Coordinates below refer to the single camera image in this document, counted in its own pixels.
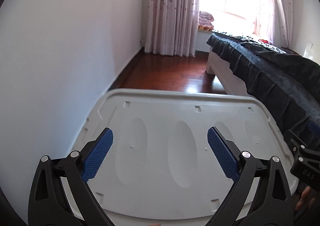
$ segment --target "dark blue blanket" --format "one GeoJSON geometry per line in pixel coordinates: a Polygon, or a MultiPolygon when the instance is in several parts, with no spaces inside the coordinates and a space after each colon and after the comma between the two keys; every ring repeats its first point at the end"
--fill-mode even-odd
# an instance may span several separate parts
{"type": "Polygon", "coordinates": [[[215,32],[207,43],[230,63],[248,94],[267,107],[282,133],[291,129],[310,149],[320,150],[320,140],[308,129],[311,121],[320,125],[318,64],[248,37],[215,32]]]}

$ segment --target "white bed frame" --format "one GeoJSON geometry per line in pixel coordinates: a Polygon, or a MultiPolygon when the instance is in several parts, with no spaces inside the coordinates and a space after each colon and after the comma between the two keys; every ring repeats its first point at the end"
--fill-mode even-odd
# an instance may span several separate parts
{"type": "Polygon", "coordinates": [[[252,97],[247,93],[244,81],[233,75],[229,68],[229,62],[222,60],[212,52],[212,48],[210,48],[206,71],[208,74],[217,76],[228,95],[252,97]]]}

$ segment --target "screw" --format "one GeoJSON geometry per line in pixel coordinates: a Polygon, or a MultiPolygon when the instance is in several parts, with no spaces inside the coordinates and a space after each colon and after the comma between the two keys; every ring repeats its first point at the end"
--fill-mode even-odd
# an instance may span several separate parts
{"type": "Polygon", "coordinates": [[[42,162],[45,162],[45,161],[47,161],[48,160],[48,156],[43,156],[43,157],[41,157],[41,161],[42,162]]]}
{"type": "Polygon", "coordinates": [[[276,163],[279,163],[280,161],[279,157],[273,157],[272,160],[275,161],[276,163]]]}
{"type": "Polygon", "coordinates": [[[73,152],[71,152],[70,156],[73,157],[73,158],[77,157],[77,156],[79,156],[79,152],[78,151],[73,151],[73,152]]]}
{"type": "Polygon", "coordinates": [[[249,152],[245,151],[242,153],[242,156],[244,156],[245,158],[249,158],[249,157],[251,157],[251,154],[249,152]]]}

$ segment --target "pink curtain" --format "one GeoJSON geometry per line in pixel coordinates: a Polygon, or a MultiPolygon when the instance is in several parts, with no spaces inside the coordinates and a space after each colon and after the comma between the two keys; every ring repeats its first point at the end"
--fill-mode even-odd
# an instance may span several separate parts
{"type": "Polygon", "coordinates": [[[194,56],[199,0],[149,0],[145,52],[194,56]]]}
{"type": "Polygon", "coordinates": [[[275,0],[258,0],[258,14],[254,33],[273,44],[275,0]]]}
{"type": "Polygon", "coordinates": [[[290,48],[293,30],[293,0],[277,0],[281,20],[281,44],[290,48]]]}

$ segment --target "blue gripper pad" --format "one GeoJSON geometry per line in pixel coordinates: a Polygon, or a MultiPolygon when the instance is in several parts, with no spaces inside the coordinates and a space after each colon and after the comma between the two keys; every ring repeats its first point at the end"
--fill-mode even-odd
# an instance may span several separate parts
{"type": "Polygon", "coordinates": [[[208,130],[208,143],[227,178],[239,178],[238,162],[214,128],[208,130]]]}
{"type": "Polygon", "coordinates": [[[91,150],[90,154],[83,162],[82,178],[87,183],[89,179],[96,176],[104,158],[113,143],[113,133],[108,129],[100,138],[98,143],[91,150]]]}

